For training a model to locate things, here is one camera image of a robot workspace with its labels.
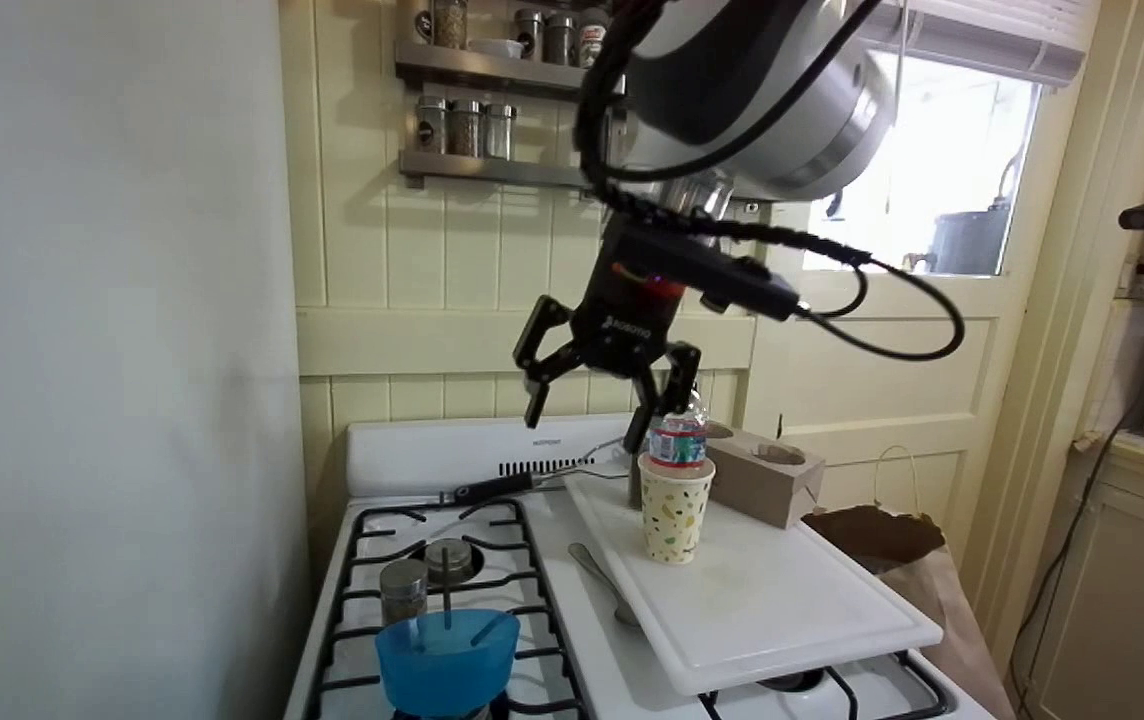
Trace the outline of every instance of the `stove burner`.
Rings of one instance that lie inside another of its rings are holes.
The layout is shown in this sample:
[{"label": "stove burner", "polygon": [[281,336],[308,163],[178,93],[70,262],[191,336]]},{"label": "stove burner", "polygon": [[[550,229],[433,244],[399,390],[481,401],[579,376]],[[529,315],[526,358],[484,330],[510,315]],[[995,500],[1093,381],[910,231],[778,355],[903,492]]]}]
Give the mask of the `stove burner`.
[{"label": "stove burner", "polygon": [[798,670],[798,676],[773,676],[773,680],[763,680],[763,688],[773,688],[773,692],[808,692],[808,688],[815,688],[815,682],[823,682],[823,670]]},{"label": "stove burner", "polygon": [[510,720],[510,697],[501,692],[490,709],[469,713],[469,715],[462,715],[462,720]]},{"label": "stove burner", "polygon": [[469,541],[436,541],[436,543],[418,543],[414,560],[427,563],[427,585],[433,586],[456,586],[473,577],[484,570],[484,550]]}]

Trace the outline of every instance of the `white appliance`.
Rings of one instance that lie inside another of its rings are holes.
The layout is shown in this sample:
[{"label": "white appliance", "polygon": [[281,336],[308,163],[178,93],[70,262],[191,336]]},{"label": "white appliance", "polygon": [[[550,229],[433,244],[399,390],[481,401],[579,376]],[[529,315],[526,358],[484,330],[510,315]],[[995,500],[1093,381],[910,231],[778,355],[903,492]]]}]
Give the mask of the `white appliance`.
[{"label": "white appliance", "polygon": [[271,0],[0,0],[0,715],[257,720],[306,641]]},{"label": "white appliance", "polygon": [[[912,646],[867,659],[848,656],[828,670],[798,670],[773,688],[679,688],[643,633],[619,620],[614,593],[570,550],[572,543],[592,543],[570,489],[550,483],[478,510],[441,503],[445,492],[490,480],[501,468],[576,468],[566,483],[605,483],[624,494],[624,455],[614,442],[619,431],[624,415],[551,415],[537,431],[515,420],[348,428],[354,506],[334,547],[286,715],[397,715],[381,692],[376,577],[384,560],[414,555],[422,541],[484,541],[478,543],[484,555],[481,577],[453,594],[456,602],[514,607],[526,620],[510,697],[484,715],[843,720],[851,709],[848,692],[856,697],[856,715],[987,715]],[[787,633],[787,620],[761,633],[773,642],[773,635]]]}]

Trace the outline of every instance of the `white stove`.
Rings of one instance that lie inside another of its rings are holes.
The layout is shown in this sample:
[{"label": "white stove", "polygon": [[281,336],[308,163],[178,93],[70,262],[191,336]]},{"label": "white stove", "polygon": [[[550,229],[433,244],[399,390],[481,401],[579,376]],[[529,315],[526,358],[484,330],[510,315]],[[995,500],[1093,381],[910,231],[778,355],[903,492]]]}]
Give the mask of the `white stove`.
[{"label": "white stove", "polygon": [[445,492],[490,480],[501,468],[583,471],[624,483],[614,441],[624,415],[545,420],[433,420],[355,423],[348,436],[354,506],[334,547],[286,715],[388,720],[376,666],[381,593],[388,560],[436,541],[463,541],[484,560],[453,607],[514,607],[520,650],[510,692],[481,715],[551,720],[843,720],[843,715],[951,715],[987,713],[944,680],[920,650],[821,666],[785,682],[749,682],[708,697],[678,692],[650,641],[619,623],[599,586],[570,550],[583,543],[583,520],[570,492],[542,489],[478,506],[441,503]]}]

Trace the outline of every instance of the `blue plastic container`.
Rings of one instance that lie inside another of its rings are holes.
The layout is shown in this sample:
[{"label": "blue plastic container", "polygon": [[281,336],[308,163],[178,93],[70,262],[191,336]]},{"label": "blue plastic container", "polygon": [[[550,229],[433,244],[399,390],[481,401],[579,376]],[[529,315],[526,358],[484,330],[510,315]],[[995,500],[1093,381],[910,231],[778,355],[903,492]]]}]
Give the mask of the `blue plastic container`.
[{"label": "blue plastic container", "polygon": [[514,670],[520,620],[462,607],[388,623],[376,635],[384,697],[410,715],[463,715],[492,702]]}]

